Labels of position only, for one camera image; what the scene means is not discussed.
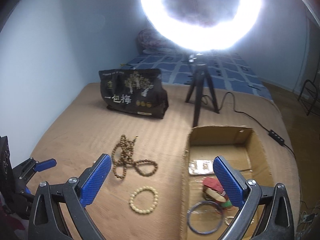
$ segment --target bed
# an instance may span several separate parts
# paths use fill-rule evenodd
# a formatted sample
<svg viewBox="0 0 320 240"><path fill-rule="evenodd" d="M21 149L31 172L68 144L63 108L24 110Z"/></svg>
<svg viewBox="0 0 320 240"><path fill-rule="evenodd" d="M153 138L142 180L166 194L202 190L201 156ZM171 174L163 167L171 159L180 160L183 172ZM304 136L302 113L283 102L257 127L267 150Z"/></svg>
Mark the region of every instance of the bed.
<svg viewBox="0 0 320 240"><path fill-rule="evenodd" d="M168 93L169 108L164 119L159 120L107 110L99 83L88 84L34 149L32 156L36 160L55 158L58 164L37 173L28 184L31 191L34 193L43 180L58 184L79 176L102 153L111 154L122 134L130 139L139 136L134 146L134 160L154 160L158 163L158 171L151 177L142 177L133 168L128 168L124 180L117 179L111 172L93 204L87 206L87 211L106 239L179 239L181 156L191 129L194 105L184 102L188 86L164 84L164 88ZM219 103L225 92L216 89ZM277 131L291 146L281 114L271 100L238 91L234 94L238 110L254 116L268 129ZM296 227L300 189L292 154L269 137L255 121L233 112L231 98L226 99L220 114L204 106L199 125L246 126L256 131L265 149L274 184L282 182L286 185ZM154 187L159 192L159 205L150 215L139 215L128 205L130 194L142 186ZM135 204L148 208L150 201L149 195L142 194ZM66 207L62 209L74 239L79 239Z"/></svg>
<svg viewBox="0 0 320 240"><path fill-rule="evenodd" d="M237 53L211 52L207 57L209 73L215 88L248 93L272 100L268 89ZM164 84L189 85L192 76L183 54L179 53L141 54L122 68L159 68L162 71Z"/></svg>

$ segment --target ring light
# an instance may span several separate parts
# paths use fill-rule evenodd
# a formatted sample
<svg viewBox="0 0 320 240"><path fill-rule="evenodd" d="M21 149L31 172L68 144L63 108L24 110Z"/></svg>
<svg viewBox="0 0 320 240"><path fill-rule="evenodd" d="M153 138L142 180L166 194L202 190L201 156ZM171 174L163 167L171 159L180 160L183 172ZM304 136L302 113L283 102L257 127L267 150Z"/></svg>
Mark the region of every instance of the ring light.
<svg viewBox="0 0 320 240"><path fill-rule="evenodd" d="M231 47L251 29L261 7L261 0L239 0L238 10L231 21L202 27L169 17L162 0L141 0L141 3L147 18L159 33L179 46L195 51Z"/></svg>

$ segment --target tripod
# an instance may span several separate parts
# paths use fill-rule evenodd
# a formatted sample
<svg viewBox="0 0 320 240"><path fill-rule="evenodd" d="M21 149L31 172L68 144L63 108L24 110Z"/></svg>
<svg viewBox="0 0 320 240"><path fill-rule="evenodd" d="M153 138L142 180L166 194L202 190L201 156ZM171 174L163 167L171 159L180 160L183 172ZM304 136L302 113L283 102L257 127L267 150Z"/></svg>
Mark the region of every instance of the tripod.
<svg viewBox="0 0 320 240"><path fill-rule="evenodd" d="M210 90L210 94L212 97L212 104L213 104L213 111L215 113L219 113L218 104L217 104L217 98L216 94L214 92L214 86L212 83L212 79L210 76L210 73L208 71L208 66L206 64L198 64L196 65L196 70L193 73L192 81L190 84L190 88L186 97L186 103L189 102L190 97L192 95L192 92L194 88L196 87L196 101L195 101L195 112L193 116L193 125L192 127L195 127L198 125L199 115L200 115L200 108L201 108L201 99L203 96L203 84L204 84L204 78L207 80L207 84Z"/></svg>

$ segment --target black snack package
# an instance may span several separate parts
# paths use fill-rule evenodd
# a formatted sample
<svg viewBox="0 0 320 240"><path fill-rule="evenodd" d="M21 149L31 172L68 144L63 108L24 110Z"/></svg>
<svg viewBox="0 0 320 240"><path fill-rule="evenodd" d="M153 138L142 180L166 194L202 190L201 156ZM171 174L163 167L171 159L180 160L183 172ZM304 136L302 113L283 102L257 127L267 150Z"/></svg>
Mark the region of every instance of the black snack package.
<svg viewBox="0 0 320 240"><path fill-rule="evenodd" d="M108 109L164 117L169 104L160 69L101 70L99 76L101 95Z"/></svg>

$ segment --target cardboard box wall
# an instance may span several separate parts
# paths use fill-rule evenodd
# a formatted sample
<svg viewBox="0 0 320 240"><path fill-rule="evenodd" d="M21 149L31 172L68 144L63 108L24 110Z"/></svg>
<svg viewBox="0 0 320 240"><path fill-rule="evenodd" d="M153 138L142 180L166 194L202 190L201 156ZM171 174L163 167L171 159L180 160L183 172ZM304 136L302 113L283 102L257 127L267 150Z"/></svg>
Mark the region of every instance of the cardboard box wall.
<svg viewBox="0 0 320 240"><path fill-rule="evenodd" d="M227 225L224 223L213 234L198 235L190 230L187 225L188 210L199 201L203 201L202 183L204 177L212 175L190 175L188 172L189 162L193 160L213 160L222 155L230 165L240 170L246 179L255 179L259 185L273 187L273 178L265 158L265 151L260 139L253 129L236 126L200 126L192 129L188 136L184 155L182 157L182 209L181 230L182 240L218 239ZM249 226L243 239L250 239L259 221L263 206L259 206L254 216L254 223ZM224 217L234 216L237 208L225 211ZM196 227L211 229L218 224L220 217L217 214L206 214L208 220L202 216L197 221L197 216L192 217L192 224Z"/></svg>

